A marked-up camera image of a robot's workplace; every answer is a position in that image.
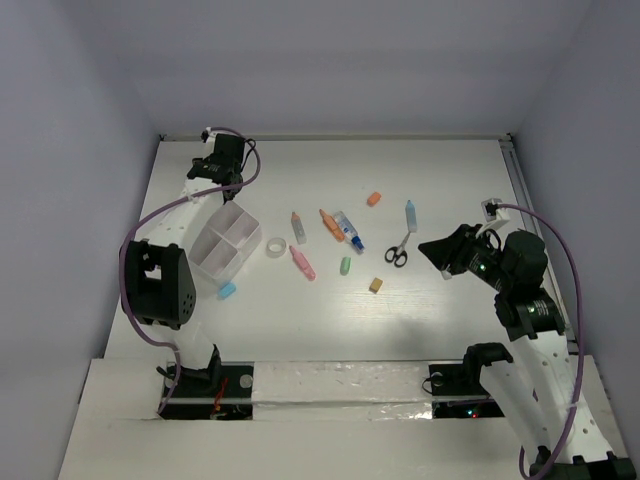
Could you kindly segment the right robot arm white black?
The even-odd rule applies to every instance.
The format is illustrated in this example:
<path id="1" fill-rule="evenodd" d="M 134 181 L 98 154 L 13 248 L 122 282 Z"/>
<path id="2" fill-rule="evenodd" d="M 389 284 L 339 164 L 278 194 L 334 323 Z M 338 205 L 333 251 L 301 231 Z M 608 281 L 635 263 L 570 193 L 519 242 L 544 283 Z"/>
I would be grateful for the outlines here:
<path id="1" fill-rule="evenodd" d="M 632 461 L 615 453 L 582 393 L 582 366 L 570 359 L 560 310 L 542 286 L 544 242 L 527 231 L 499 247 L 494 231 L 460 225 L 450 236 L 419 245 L 441 273 L 466 272 L 492 287 L 494 308 L 509 339 L 468 347 L 462 384 L 486 391 L 521 444 L 528 479 L 634 479 Z"/>

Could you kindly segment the grey marker orange tip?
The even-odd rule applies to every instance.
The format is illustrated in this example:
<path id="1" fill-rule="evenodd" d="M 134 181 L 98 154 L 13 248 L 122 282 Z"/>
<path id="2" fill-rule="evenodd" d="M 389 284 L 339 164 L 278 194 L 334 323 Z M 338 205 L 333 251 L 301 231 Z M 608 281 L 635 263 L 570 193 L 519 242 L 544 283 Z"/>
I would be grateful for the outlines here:
<path id="1" fill-rule="evenodd" d="M 306 233 L 301 221 L 301 217 L 296 212 L 293 212 L 291 215 L 291 225 L 297 243 L 299 245 L 305 244 L 307 242 Z"/>

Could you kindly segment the brown eraser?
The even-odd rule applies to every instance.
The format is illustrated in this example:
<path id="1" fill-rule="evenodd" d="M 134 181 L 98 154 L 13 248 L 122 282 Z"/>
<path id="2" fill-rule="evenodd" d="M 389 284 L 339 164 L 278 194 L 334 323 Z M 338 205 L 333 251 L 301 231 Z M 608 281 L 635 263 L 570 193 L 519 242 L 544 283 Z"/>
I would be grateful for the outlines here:
<path id="1" fill-rule="evenodd" d="M 369 290 L 372 293 L 377 294 L 383 285 L 383 280 L 380 278 L 374 278 L 369 286 Z"/>

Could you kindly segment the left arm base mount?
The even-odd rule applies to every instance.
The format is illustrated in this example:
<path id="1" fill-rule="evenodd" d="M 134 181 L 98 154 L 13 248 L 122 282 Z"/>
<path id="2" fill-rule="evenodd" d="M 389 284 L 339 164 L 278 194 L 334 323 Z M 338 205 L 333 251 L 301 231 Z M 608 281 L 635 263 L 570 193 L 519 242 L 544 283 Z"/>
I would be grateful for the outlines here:
<path id="1" fill-rule="evenodd" d="M 181 368 L 173 393 L 176 366 L 158 367 L 164 377 L 160 417 L 165 420 L 235 421 L 253 418 L 253 363 L 223 363 L 214 347 L 203 369 Z"/>

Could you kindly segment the clear tape roll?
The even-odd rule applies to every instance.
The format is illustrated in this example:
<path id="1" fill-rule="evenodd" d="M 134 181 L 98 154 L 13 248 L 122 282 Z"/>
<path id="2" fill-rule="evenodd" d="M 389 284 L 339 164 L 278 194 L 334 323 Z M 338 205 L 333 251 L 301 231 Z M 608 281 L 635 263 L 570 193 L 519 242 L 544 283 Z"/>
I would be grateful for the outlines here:
<path id="1" fill-rule="evenodd" d="M 266 243 L 266 254 L 269 258 L 276 259 L 283 256 L 287 251 L 287 242 L 281 237 L 273 237 Z"/>

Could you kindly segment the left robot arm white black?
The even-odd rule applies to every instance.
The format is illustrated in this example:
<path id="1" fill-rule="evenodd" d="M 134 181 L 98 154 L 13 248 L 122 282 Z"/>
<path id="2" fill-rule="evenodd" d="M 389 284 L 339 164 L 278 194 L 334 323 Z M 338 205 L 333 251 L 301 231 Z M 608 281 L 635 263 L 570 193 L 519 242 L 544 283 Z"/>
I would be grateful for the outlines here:
<path id="1" fill-rule="evenodd" d="M 201 140 L 204 152 L 193 159 L 177 199 L 143 217 L 119 251 L 123 313 L 144 342 L 170 350 L 174 358 L 157 369 L 169 384 L 167 397 L 220 388 L 219 350 L 192 319 L 197 292 L 188 252 L 209 215 L 253 181 L 243 172 L 256 151 L 254 139 L 208 127 Z"/>

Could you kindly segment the black handled scissors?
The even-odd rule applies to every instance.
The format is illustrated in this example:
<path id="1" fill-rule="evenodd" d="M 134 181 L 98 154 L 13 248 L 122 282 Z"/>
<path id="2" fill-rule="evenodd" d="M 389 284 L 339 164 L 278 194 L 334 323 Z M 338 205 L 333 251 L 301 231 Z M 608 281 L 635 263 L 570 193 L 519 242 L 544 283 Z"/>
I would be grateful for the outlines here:
<path id="1" fill-rule="evenodd" d="M 408 254 L 406 252 L 406 244 L 411 236 L 411 232 L 408 231 L 403 240 L 395 246 L 388 248 L 385 252 L 384 259 L 388 264 L 392 264 L 396 268 L 402 268 L 406 265 L 408 260 Z"/>

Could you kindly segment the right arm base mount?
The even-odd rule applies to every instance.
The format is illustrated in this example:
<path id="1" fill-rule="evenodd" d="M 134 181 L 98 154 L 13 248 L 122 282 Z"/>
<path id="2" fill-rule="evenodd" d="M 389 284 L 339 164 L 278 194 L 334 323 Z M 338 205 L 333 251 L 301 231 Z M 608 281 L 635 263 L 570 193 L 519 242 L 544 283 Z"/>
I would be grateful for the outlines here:
<path id="1" fill-rule="evenodd" d="M 480 384 L 485 367 L 513 361 L 500 343 L 481 343 L 467 348 L 461 362 L 429 366 L 421 389 L 431 396 L 435 419 L 480 419 L 504 416 L 496 401 Z"/>

